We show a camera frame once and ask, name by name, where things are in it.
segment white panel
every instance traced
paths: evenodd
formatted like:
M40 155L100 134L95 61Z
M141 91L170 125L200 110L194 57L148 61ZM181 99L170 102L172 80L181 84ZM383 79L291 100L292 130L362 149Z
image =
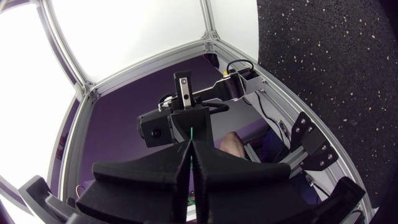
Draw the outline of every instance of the white panel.
M19 223L31 223L31 224L44 223L41 219L39 219L31 214L28 214L27 212L18 208L13 203L11 203L7 199L5 199L2 195L0 195L0 200L1 200L2 204L4 205L4 208L6 208L8 214L12 218L12 221L14 221L14 223L16 223L16 224L19 224Z
M36 6L0 14L0 174L17 189L47 178L58 131L76 90L59 66Z
M52 2L67 44L91 82L205 33L199 0Z
M258 60L257 1L212 0L211 8L220 39Z

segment speckled floor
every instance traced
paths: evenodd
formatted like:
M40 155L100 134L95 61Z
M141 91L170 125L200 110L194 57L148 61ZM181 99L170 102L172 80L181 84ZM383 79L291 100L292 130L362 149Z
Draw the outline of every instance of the speckled floor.
M328 125L378 207L398 165L398 44L379 2L257 7L260 65Z

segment wire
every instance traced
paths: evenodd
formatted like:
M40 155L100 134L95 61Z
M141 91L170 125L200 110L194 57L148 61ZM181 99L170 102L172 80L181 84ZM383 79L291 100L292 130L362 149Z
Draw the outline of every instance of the wire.
M326 196L330 197L330 195L326 193L325 190L323 190L321 187L319 187L318 184L313 183L313 185L316 186L320 191L322 191L322 193L324 193Z
M272 121L272 122L278 127L278 129L279 129L279 134L280 134L280 138L281 138L282 142L284 143L284 146L286 146L286 145L285 145L285 141L284 141L284 136L282 135L282 131L280 130L279 125L276 123L276 121L275 121L274 119L272 119L272 118L270 118L270 117L268 117L268 116L266 115L266 112L264 112L264 109L262 109L262 104L261 104L260 96L259 96L259 94L258 94L257 92L255 92L255 93L256 93L256 95L257 95L257 98L259 99L259 104L260 104L261 112L263 113L263 115L264 115L268 120Z
M243 99L243 101L244 101L247 105L253 106L251 103L247 102L245 98L242 98L242 99Z
M192 205L195 204L195 202L193 200L191 200L190 198L188 198L188 201L191 202Z
M79 187L83 187L83 186L82 186L82 185L77 185L77 186L76 186L75 191L76 191L76 195L77 195L78 198L80 198L79 192L77 191L77 189L78 189Z
M238 59L238 60L233 60L232 62L227 64L227 66L226 66L226 73L227 74L229 74L229 66L231 66L233 63L236 63L236 62L247 62L247 63L249 63L251 65L250 72L252 72L254 70L254 65L253 65L253 63L251 61L246 60L246 59Z

